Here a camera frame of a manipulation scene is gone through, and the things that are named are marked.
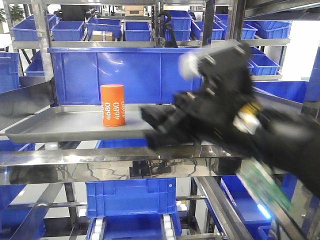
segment metal rack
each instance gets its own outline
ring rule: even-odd
[[[163,4],[171,5],[204,5],[203,0],[94,0],[99,4],[119,5],[153,5],[156,12],[163,8]],[[155,47],[160,44],[156,42],[54,42],[51,41],[50,33],[47,28],[47,4],[86,4],[85,0],[6,0],[4,5],[9,10],[9,4],[32,4],[36,28],[39,33],[38,42],[17,42],[13,41],[12,45],[15,50],[18,49],[40,49],[42,53],[43,67],[45,72],[45,81],[37,85],[17,89],[15,91],[0,94],[0,127],[6,128],[19,120],[32,118],[34,113],[41,111],[44,107],[53,104],[56,99],[55,83],[52,80],[53,68],[52,60],[47,48],[49,47]],[[247,0],[246,7],[242,9],[240,4],[243,1],[216,1],[216,5],[230,5],[230,21],[228,22],[229,38],[237,39],[241,35],[243,14],[246,18],[266,17],[267,13],[278,12],[281,7],[284,9],[303,8],[301,1],[267,1],[267,0]],[[316,1],[303,1],[306,8],[310,4],[317,4]],[[285,46],[290,42],[289,39],[250,39],[244,40],[251,46]],[[212,41],[212,45],[218,46],[222,40]],[[182,41],[178,42],[181,47],[200,47],[200,41]],[[275,76],[254,76],[256,81],[279,79],[281,75]],[[258,96],[261,102],[267,106],[273,106],[276,109],[293,112],[300,112],[301,104],[290,101],[266,96]],[[8,106],[16,106],[14,109],[8,109]],[[85,202],[78,202],[75,198],[73,182],[96,181],[115,179],[110,173],[122,171],[123,178],[142,178],[142,175],[133,174],[133,172],[143,173],[150,178],[163,177],[191,177],[191,190],[189,196],[178,197],[177,200],[186,200],[190,202],[187,212],[181,213],[183,228],[188,229],[192,235],[179,236],[179,240],[195,239],[252,239],[247,229],[240,221],[239,216],[235,213],[233,207],[229,204],[226,196],[223,194],[219,182],[219,176],[233,174],[241,164],[241,159],[225,152],[222,148],[215,145],[208,146],[181,146],[178,148],[168,148],[163,152],[153,152],[147,148],[131,149],[75,149],[79,142],[77,141],[61,142],[59,150],[41,150],[33,152],[9,152],[1,153],[0,159],[0,185],[13,184],[38,184],[50,183],[35,204],[23,204],[10,206],[10,208],[32,207],[29,216],[24,220],[20,228],[14,234],[12,239],[28,239],[34,233],[39,221],[33,221],[32,226],[28,227],[32,217],[40,214],[45,217],[49,208],[68,207],[70,217],[63,219],[45,219],[47,224],[46,237],[69,236],[69,239],[75,239],[77,235],[85,235],[89,225],[89,219],[79,217],[77,207],[85,206]],[[171,171],[153,171],[151,166],[166,166]],[[84,171],[93,171],[100,168],[102,171],[94,174],[84,175]],[[66,191],[67,201],[53,203],[56,195],[63,187]],[[195,218],[196,201],[205,200],[209,210],[209,217],[206,222],[205,233],[201,233],[197,220]],[[209,231],[211,218],[217,218],[220,223],[221,234]],[[64,226],[60,232],[56,231],[57,226]]]

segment blue storage crate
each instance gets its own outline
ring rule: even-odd
[[[88,181],[89,218],[135,214],[172,214],[176,210],[176,179]]]
[[[258,48],[252,46],[250,47],[251,49],[251,54],[254,55],[254,54],[258,54],[258,55],[266,55],[263,51],[260,51]]]
[[[38,41],[35,21],[22,21],[11,29],[15,41]]]
[[[252,64],[250,62],[248,62],[249,74],[252,74],[253,69],[254,69],[254,66],[252,66]]]
[[[187,11],[181,10],[166,10],[171,15],[171,21],[168,23],[172,25],[174,30],[190,30],[192,17]]]
[[[204,22],[203,21],[192,21],[191,32],[195,36],[196,39],[201,40],[201,32],[203,30],[204,30]],[[224,29],[219,24],[214,22],[211,40],[221,40],[223,33],[224,33]]]
[[[214,15],[214,20],[216,22],[221,22],[221,21],[228,21],[228,14],[224,14],[224,13],[218,13]]]
[[[7,209],[0,213],[2,219],[2,233],[0,233],[1,240],[9,240],[15,233],[24,219],[30,212],[31,207],[18,208],[18,209]],[[45,223],[42,221],[38,230],[30,240],[40,240],[46,233]]]
[[[273,237],[269,237],[270,226],[258,227],[259,240],[275,240]]]
[[[35,150],[34,143],[14,143],[8,139],[0,139],[0,152],[11,152],[11,151],[34,151]],[[9,204],[15,199],[15,197],[24,189],[25,184],[17,184],[17,185],[2,185],[0,186],[0,214],[3,210],[5,210]],[[0,233],[2,230],[2,223],[4,222],[0,217]]]
[[[0,52],[0,93],[19,88],[19,53]]]
[[[279,29],[290,27],[290,21],[251,21],[252,24],[257,24],[265,30]]]
[[[86,23],[86,29],[89,36],[92,36],[93,31],[106,31],[112,32],[114,37],[120,38],[121,20],[91,17]]]
[[[251,24],[263,39],[287,39],[291,29],[289,21],[252,21]]]
[[[146,21],[126,21],[124,23],[125,40],[130,42],[151,40],[151,28]]]
[[[173,30],[175,40],[177,41],[189,41],[191,30]],[[165,40],[171,41],[171,34],[168,29],[165,30]]]
[[[276,75],[280,66],[266,55],[252,55],[249,60],[253,65],[254,75]]]
[[[33,56],[30,58],[31,61],[33,61],[33,60],[35,60],[35,59],[42,59],[42,58],[41,58],[41,52],[40,52],[40,51],[37,51],[37,52],[35,53],[35,55],[33,55]]]
[[[251,198],[240,179],[235,175],[222,176],[221,188],[238,213],[241,221],[252,235],[253,239],[260,239],[258,228],[271,224],[272,216],[264,216],[258,205]]]
[[[308,81],[255,81],[253,85],[280,98],[303,103],[308,83]]]
[[[147,147],[147,140],[145,138],[131,138],[131,139],[108,139],[99,140],[95,146],[96,149],[116,149],[116,148],[134,148]]]
[[[48,51],[52,53],[57,97],[62,105],[100,105],[100,86],[104,84],[123,84],[128,104],[169,104],[175,93],[198,90],[201,84],[200,77],[184,80],[178,68],[181,54],[198,49],[91,47]]]
[[[258,28],[257,35],[263,39],[287,39],[290,34],[290,26],[275,28],[272,30],[263,30]]]
[[[28,77],[44,76],[45,72],[44,72],[44,67],[42,65],[42,60],[41,59],[33,60],[24,72],[25,72],[25,75]]]
[[[57,24],[57,16],[55,14],[48,14],[46,17],[48,19],[49,28],[52,29]],[[32,14],[26,17],[23,21],[35,23],[35,16]]]
[[[176,210],[171,214],[176,236],[182,234],[179,213]],[[94,230],[96,219],[90,222],[86,240],[90,240]],[[106,219],[106,228],[103,240],[135,239],[135,240],[159,240],[163,239],[162,218],[159,214],[136,214],[109,216]]]
[[[83,21],[60,21],[51,30],[55,41],[81,41],[85,26]]]
[[[197,40],[201,40],[201,33],[204,29],[203,21],[192,21],[191,22],[191,36]]]
[[[222,38],[225,39],[227,34],[227,22],[220,21],[218,24],[223,28]],[[242,28],[241,39],[254,39],[256,32],[257,32],[256,28],[254,28],[253,26],[250,26],[249,24],[244,23]]]

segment blue light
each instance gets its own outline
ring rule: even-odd
[[[265,209],[264,206],[262,206],[261,204],[258,204],[257,207],[260,210],[260,212],[263,214],[263,216],[265,216],[266,219],[271,219],[271,215],[268,213],[268,211]]]

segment orange battery cell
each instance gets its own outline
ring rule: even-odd
[[[125,87],[121,84],[101,85],[103,125],[117,127],[126,123]]]

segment cardboard box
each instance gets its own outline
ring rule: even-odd
[[[124,6],[125,11],[144,11],[144,6],[142,5],[126,5]]]
[[[138,10],[130,10],[130,11],[125,11],[125,16],[143,16],[144,11],[138,11]]]
[[[113,41],[114,36],[112,31],[93,31],[92,40],[93,41]]]

